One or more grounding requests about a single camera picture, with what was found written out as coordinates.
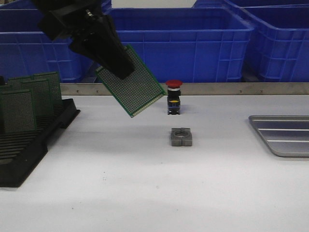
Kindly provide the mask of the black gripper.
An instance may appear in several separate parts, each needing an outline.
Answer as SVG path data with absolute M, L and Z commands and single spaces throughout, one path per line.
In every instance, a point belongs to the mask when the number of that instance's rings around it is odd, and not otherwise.
M 125 79 L 135 70 L 101 0 L 33 0 L 43 14 L 38 28 L 52 41 L 72 37 L 71 51 Z

